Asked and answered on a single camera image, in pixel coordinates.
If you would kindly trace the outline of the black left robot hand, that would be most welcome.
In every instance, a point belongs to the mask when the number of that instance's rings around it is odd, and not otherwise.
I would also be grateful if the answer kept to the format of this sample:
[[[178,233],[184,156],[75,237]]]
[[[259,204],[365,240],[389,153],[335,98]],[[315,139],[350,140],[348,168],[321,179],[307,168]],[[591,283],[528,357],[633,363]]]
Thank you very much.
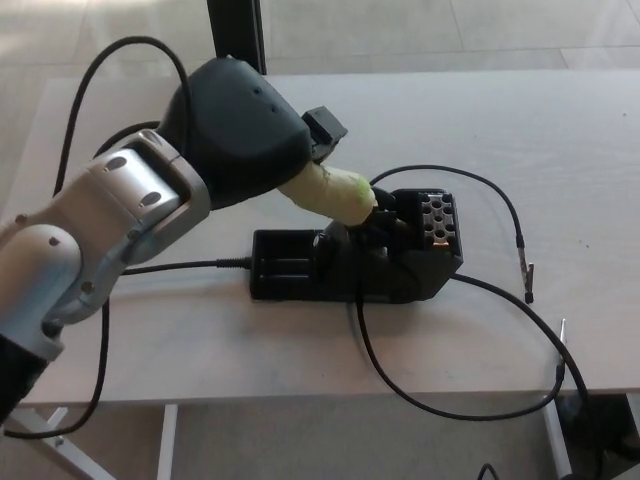
[[[248,63],[216,58],[171,98],[157,133],[182,152],[223,209],[276,189],[321,163],[347,134],[324,106],[298,114]]]

